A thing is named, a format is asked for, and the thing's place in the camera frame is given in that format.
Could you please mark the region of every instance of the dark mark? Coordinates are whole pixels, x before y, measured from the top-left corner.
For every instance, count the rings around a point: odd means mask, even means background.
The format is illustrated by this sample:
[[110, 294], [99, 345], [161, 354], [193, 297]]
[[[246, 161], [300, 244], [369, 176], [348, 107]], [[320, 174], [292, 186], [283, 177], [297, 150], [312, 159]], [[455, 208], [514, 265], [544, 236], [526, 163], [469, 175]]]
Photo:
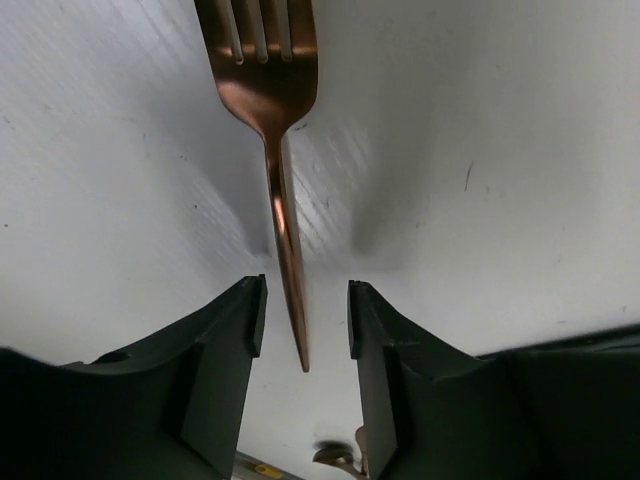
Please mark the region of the dark mark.
[[464, 181], [464, 191], [466, 192], [469, 188], [469, 177], [471, 176], [471, 169], [473, 168], [473, 162], [469, 165], [469, 170], [467, 170], [467, 179]]
[[113, 117], [113, 119], [119, 120], [121, 122], [138, 123], [138, 120], [136, 120], [134, 117], [129, 117], [126, 115], [116, 115], [115, 117]]

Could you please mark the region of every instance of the black plastic part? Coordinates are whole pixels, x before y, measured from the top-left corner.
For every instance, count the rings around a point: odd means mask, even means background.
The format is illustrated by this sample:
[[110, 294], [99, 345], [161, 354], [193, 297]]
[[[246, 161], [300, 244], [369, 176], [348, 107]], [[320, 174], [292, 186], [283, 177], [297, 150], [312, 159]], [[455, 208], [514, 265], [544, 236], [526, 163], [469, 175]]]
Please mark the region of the black plastic part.
[[640, 333], [474, 358], [349, 286], [373, 480], [640, 478]]
[[230, 478], [266, 295], [246, 277], [90, 365], [0, 350], [0, 477]]

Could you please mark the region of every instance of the metal part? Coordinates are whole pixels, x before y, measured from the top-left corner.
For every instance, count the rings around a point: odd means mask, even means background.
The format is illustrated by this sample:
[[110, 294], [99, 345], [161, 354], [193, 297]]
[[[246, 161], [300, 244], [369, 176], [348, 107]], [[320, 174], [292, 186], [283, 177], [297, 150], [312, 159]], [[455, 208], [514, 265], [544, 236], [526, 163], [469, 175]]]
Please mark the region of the metal part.
[[313, 456], [313, 461], [315, 463], [322, 463], [330, 467], [338, 468], [358, 480], [365, 480], [366, 478], [368, 478], [364, 469], [360, 471], [356, 468], [354, 464], [353, 451], [351, 450], [351, 447], [346, 443], [325, 443]]
[[369, 475], [369, 460], [367, 458], [367, 434], [364, 429], [364, 425], [356, 430], [356, 443], [360, 448], [360, 454], [362, 455], [362, 474]]
[[[249, 8], [247, 0], [195, 0], [222, 103], [264, 142], [280, 272], [302, 370], [308, 372], [300, 240], [287, 196], [281, 142], [315, 103], [318, 56], [311, 0], [288, 0], [285, 35], [277, 3], [254, 0]], [[256, 10], [262, 29], [255, 28]], [[282, 37], [291, 40], [290, 57]], [[266, 52], [260, 52], [261, 40]]]

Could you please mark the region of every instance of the copper fork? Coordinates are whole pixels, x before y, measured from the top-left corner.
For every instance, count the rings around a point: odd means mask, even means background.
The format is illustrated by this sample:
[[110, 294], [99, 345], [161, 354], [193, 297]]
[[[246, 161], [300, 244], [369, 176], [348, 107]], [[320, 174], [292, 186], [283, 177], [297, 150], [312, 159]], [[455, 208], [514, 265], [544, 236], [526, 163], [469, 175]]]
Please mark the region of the copper fork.
[[222, 103], [264, 142], [267, 183], [287, 310], [304, 372], [309, 346], [300, 240], [281, 143], [314, 104], [318, 56], [311, 0], [195, 0]]

